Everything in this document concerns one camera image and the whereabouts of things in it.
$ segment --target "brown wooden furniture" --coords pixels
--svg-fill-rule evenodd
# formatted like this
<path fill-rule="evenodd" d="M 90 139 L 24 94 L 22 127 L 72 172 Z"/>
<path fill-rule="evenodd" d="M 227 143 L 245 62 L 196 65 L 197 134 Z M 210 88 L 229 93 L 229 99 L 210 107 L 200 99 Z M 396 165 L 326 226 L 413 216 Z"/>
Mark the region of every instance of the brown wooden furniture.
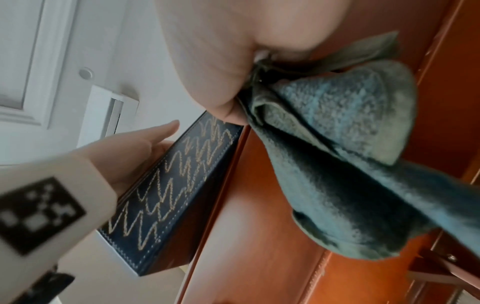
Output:
<path fill-rule="evenodd" d="M 418 119 L 404 157 L 461 177 L 480 144 L 480 2 L 358 0 L 316 52 L 400 30 L 402 61 L 416 71 Z M 223 190 L 177 302 L 182 304 L 395 304 L 418 286 L 407 276 L 436 235 L 412 240 L 399 257 L 353 260 L 308 239 L 291 219 L 267 153 L 254 132 Z M 446 297 L 456 287 L 434 288 Z"/>

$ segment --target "hand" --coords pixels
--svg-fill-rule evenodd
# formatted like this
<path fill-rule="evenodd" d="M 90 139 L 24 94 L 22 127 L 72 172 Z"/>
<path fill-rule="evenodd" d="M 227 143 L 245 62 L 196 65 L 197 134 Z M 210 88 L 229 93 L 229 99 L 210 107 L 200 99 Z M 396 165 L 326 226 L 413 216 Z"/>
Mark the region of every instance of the hand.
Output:
<path fill-rule="evenodd" d="M 155 0 L 186 90 L 213 115 L 246 124 L 235 95 L 257 51 L 307 59 L 340 24 L 352 0 Z"/>
<path fill-rule="evenodd" d="M 120 197 L 172 145 L 164 140 L 179 129 L 179 121 L 149 129 L 115 134 L 76 149 L 72 154 L 92 162 Z"/>

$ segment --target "blue-gray towel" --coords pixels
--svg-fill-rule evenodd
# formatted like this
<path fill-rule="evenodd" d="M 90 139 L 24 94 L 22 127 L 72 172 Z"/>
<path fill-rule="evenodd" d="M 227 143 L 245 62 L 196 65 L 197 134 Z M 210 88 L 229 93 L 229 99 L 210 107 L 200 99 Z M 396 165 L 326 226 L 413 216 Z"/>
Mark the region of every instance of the blue-gray towel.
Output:
<path fill-rule="evenodd" d="M 480 255 L 479 190 L 399 159 L 417 92 L 408 68 L 386 60 L 398 52 L 396 38 L 369 38 L 296 66 L 263 60 L 238 98 L 294 221 L 321 246 L 381 259 L 440 226 Z"/>

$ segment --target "gold zigzag pattern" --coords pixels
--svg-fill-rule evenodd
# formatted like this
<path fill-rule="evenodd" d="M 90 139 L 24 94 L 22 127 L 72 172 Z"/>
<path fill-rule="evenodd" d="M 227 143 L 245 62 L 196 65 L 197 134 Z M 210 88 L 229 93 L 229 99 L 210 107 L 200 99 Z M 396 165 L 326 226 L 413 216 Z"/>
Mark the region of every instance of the gold zigzag pattern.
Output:
<path fill-rule="evenodd" d="M 109 234 L 112 234 L 115 231 L 120 220 L 123 219 L 123 237 L 129 236 L 130 233 L 133 231 L 135 224 L 139 221 L 138 243 L 137 243 L 137 247 L 139 251 L 145 248 L 151 236 L 153 236 L 156 241 L 160 240 L 158 236 L 158 224 L 167 219 L 170 213 L 175 210 L 175 207 L 177 206 L 178 201 L 182 197 L 185 197 L 185 199 L 188 198 L 188 194 L 192 193 L 194 186 L 196 184 L 198 175 L 200 174 L 201 171 L 203 171 L 203 181 L 206 180 L 207 167 L 211 165 L 215 154 L 224 143 L 225 137 L 229 139 L 229 144 L 233 143 L 232 134 L 230 133 L 229 130 L 224 130 L 222 132 L 218 125 L 217 119 L 215 118 L 208 119 L 205 122 L 205 124 L 203 124 L 202 122 L 199 122 L 199 124 L 200 124 L 200 137 L 202 139 L 207 136 L 208 125 L 210 124 L 210 137 L 204 139 L 204 141 L 202 141 L 198 136 L 195 136 L 193 138 L 191 138 L 190 136 L 186 137 L 182 141 L 182 143 L 185 144 L 184 155 L 182 155 L 181 151 L 176 151 L 169 162 L 165 161 L 165 166 L 164 166 L 165 173 L 168 173 L 172 169 L 172 166 L 174 165 L 175 161 L 178 159 L 177 163 L 179 165 L 179 176 L 186 177 L 186 183 L 182 183 L 185 186 L 180 189 L 180 192 L 177 194 L 177 196 L 175 198 L 173 197 L 174 179 L 172 177 L 168 180 L 168 183 L 166 184 L 164 192 L 162 193 L 162 186 L 160 181 L 161 167 L 158 167 L 152 179 L 148 183 L 148 187 L 145 193 L 143 195 L 140 195 L 139 190 L 138 189 L 136 190 L 138 201 L 144 203 L 144 210 L 140 210 L 136 215 L 135 219 L 133 220 L 133 222 L 129 225 L 128 213 L 129 213 L 130 201 L 127 201 L 125 206 L 121 210 L 120 214 L 118 215 L 116 221 L 113 222 L 113 219 L 110 219 L 108 221 Z M 192 158 L 188 156 L 188 153 L 194 147 L 195 147 L 194 160 L 196 162 L 196 169 L 193 172 L 193 174 L 191 174 Z M 156 182 L 155 184 L 157 188 L 158 202 L 150 210 L 149 202 L 148 202 L 148 193 L 150 192 L 150 189 L 154 184 L 154 182 Z M 169 210 L 164 215 L 162 215 L 160 206 L 166 201 L 168 201 Z M 143 219 L 144 219 L 145 213 L 149 216 L 156 213 L 157 220 L 148 229 L 146 236 L 142 238 L 142 226 L 143 226 Z"/>

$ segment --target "person's right hand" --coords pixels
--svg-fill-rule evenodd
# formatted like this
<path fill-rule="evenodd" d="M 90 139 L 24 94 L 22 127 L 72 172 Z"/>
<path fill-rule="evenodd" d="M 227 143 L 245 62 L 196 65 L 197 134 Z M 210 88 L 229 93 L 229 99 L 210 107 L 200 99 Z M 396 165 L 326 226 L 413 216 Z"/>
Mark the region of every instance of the person's right hand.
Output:
<path fill-rule="evenodd" d="M 339 25 L 352 0 L 155 0 L 180 80 L 227 122 L 246 124 L 234 101 L 256 51 L 306 59 Z"/>

